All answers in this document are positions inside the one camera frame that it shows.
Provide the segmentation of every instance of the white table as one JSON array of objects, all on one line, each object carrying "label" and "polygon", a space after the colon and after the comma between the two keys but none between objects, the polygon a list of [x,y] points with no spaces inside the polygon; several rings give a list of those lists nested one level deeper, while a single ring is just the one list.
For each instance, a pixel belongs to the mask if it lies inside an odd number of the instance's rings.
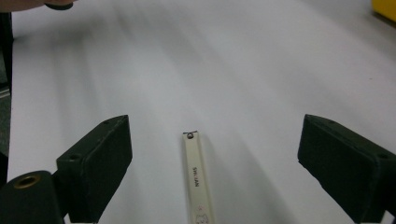
[{"label": "white table", "polygon": [[81,0],[13,26],[9,178],[130,116],[100,223],[188,223],[183,132],[202,136],[222,224],[352,223],[298,163],[304,114],[396,153],[396,29],[368,0]]}]

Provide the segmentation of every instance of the dark object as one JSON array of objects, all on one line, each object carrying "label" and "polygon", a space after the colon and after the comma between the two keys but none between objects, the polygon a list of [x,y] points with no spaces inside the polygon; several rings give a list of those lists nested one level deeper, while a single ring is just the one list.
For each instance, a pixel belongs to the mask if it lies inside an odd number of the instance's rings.
[{"label": "dark object", "polygon": [[300,164],[338,202],[355,223],[395,216],[396,156],[332,121],[304,118]]},{"label": "dark object", "polygon": [[2,62],[0,71],[6,71],[7,83],[0,83],[0,90],[8,88],[12,92],[12,43],[14,37],[12,34],[12,17],[11,13],[0,13],[0,53]]},{"label": "dark object", "polygon": [[45,5],[49,8],[54,9],[54,10],[64,11],[64,10],[71,8],[73,6],[73,3],[67,4],[64,6],[56,6],[56,5],[52,5],[52,4],[45,4]]},{"label": "dark object", "polygon": [[7,183],[8,157],[0,152],[0,188]]},{"label": "dark object", "polygon": [[98,222],[132,160],[128,116],[108,119],[57,160],[51,175],[36,171],[0,191],[0,223]]}]

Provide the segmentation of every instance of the white surface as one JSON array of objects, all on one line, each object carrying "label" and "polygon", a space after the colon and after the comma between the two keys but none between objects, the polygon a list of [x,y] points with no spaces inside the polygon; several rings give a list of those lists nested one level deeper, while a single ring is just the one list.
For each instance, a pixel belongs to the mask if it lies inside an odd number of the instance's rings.
[{"label": "white surface", "polygon": [[220,224],[352,223],[297,161],[304,114],[396,153],[396,29],[368,0],[81,0],[14,13],[14,33],[9,178],[130,115],[103,224],[188,222],[183,132]]}]

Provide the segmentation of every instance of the yellow object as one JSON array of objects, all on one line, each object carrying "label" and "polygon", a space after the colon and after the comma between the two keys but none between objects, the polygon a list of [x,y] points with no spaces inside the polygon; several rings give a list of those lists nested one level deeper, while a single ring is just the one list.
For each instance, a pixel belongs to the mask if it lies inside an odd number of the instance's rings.
[{"label": "yellow object", "polygon": [[373,10],[396,21],[396,0],[372,0]]}]

